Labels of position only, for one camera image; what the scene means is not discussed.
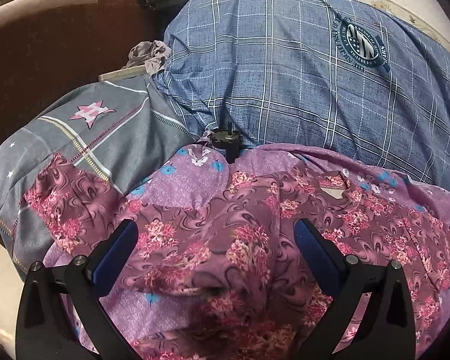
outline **striped trim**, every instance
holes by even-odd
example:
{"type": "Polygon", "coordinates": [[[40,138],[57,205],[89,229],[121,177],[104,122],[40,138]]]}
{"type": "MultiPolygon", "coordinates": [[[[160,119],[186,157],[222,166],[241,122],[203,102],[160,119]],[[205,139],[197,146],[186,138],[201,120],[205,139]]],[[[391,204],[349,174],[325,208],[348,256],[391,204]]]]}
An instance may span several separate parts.
{"type": "Polygon", "coordinates": [[[12,237],[15,238],[15,231],[17,230],[17,225],[18,225],[18,215],[17,215],[17,219],[15,220],[15,222],[13,222],[13,226],[12,226],[12,237]]]}
{"type": "Polygon", "coordinates": [[[7,226],[7,224],[0,218],[0,227],[5,230],[6,233],[13,240],[13,231],[7,226]]]}
{"type": "Polygon", "coordinates": [[[28,273],[28,268],[25,268],[25,266],[20,262],[15,254],[12,254],[12,261],[17,264],[22,269],[22,271],[28,273]]]}
{"type": "MultiPolygon", "coordinates": [[[[145,102],[148,99],[149,99],[149,97],[147,96],[146,98],[143,99],[142,103],[138,107],[133,108],[130,112],[128,112],[126,115],[124,115],[120,120],[116,121],[109,128],[107,128],[105,131],[103,131],[98,137],[96,137],[94,140],[92,140],[86,147],[81,149],[79,151],[79,153],[70,160],[70,162],[74,163],[75,161],[77,161],[82,156],[85,158],[87,150],[91,149],[92,146],[94,146],[97,142],[99,142],[99,140],[101,140],[106,134],[108,134],[111,130],[113,130],[115,127],[117,127],[125,119],[129,118],[129,116],[133,115],[137,111],[141,111],[142,108],[143,108],[143,105],[145,104],[145,102]]],[[[78,165],[81,161],[82,161],[82,159],[80,159],[75,165],[78,165]]]]}
{"type": "Polygon", "coordinates": [[[102,81],[102,83],[112,85],[116,88],[126,89],[128,91],[135,92],[135,93],[148,93],[147,91],[142,91],[142,90],[138,90],[138,89],[127,88],[126,86],[116,85],[110,81],[102,81]]]}
{"type": "Polygon", "coordinates": [[[193,135],[191,133],[189,133],[187,128],[182,123],[180,123],[178,120],[168,117],[167,115],[161,114],[160,112],[157,112],[153,109],[151,110],[151,113],[154,114],[154,116],[162,123],[165,123],[169,126],[175,127],[177,130],[180,130],[183,133],[185,133],[191,140],[195,140],[193,135]]]}
{"type": "MultiPolygon", "coordinates": [[[[63,126],[61,126],[60,124],[58,124],[56,121],[54,120],[49,120],[46,119],[46,116],[41,116],[38,118],[39,120],[43,120],[45,122],[51,123],[53,124],[55,127],[58,127],[66,136],[67,138],[69,138],[73,144],[75,145],[75,147],[77,148],[77,150],[81,153],[82,151],[86,152],[87,148],[86,147],[82,147],[80,145],[80,143],[78,142],[78,140],[69,132],[67,131],[67,129],[63,126]]],[[[98,166],[90,159],[89,156],[85,156],[85,160],[88,162],[88,164],[90,165],[90,167],[94,170],[94,172],[104,181],[109,182],[110,178],[104,173],[102,172],[98,166]]]]}

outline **grey cloth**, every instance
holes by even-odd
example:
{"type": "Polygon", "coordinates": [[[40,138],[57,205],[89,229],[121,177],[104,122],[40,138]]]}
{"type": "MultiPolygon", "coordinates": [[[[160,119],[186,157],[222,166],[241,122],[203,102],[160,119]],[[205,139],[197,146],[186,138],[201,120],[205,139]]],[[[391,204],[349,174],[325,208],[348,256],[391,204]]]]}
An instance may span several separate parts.
{"type": "Polygon", "coordinates": [[[60,152],[127,194],[165,163],[190,135],[150,76],[88,84],[66,94],[0,146],[0,231],[23,272],[53,240],[23,200],[60,152]]]}
{"type": "Polygon", "coordinates": [[[150,75],[164,69],[165,61],[170,56],[170,48],[161,40],[140,42],[128,53],[128,62],[122,69],[145,65],[150,75]]]}

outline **white flower print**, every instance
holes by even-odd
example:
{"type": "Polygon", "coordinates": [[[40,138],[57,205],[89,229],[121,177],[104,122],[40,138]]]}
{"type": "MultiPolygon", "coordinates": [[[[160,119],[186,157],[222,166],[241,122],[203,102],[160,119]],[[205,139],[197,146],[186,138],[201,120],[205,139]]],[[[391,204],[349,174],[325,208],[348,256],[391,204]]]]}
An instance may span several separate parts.
{"type": "Polygon", "coordinates": [[[208,157],[204,155],[201,159],[196,160],[195,158],[192,158],[192,164],[194,164],[197,167],[201,167],[204,163],[206,163],[208,160],[208,157]]]}

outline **pink star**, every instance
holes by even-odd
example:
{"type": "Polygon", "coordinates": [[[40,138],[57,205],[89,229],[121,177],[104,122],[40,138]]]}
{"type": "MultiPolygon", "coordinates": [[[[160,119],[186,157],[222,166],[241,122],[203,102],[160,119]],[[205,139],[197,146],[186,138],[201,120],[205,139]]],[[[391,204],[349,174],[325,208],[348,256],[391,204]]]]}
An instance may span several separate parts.
{"type": "Polygon", "coordinates": [[[102,107],[103,100],[97,103],[91,103],[90,105],[79,105],[78,111],[75,112],[69,120],[75,119],[85,119],[87,122],[88,129],[90,130],[94,125],[94,121],[100,114],[106,114],[108,112],[115,112],[114,109],[108,109],[107,107],[102,107]]]}

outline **circular logo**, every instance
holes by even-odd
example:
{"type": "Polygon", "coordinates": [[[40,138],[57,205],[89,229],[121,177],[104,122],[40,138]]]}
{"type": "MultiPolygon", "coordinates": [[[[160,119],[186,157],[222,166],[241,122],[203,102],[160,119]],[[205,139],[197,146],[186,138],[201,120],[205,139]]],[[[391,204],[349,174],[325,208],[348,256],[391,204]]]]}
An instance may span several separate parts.
{"type": "Polygon", "coordinates": [[[334,38],[341,54],[358,68],[385,65],[389,71],[385,46],[380,37],[373,38],[363,27],[340,17],[334,21],[334,38]]]}

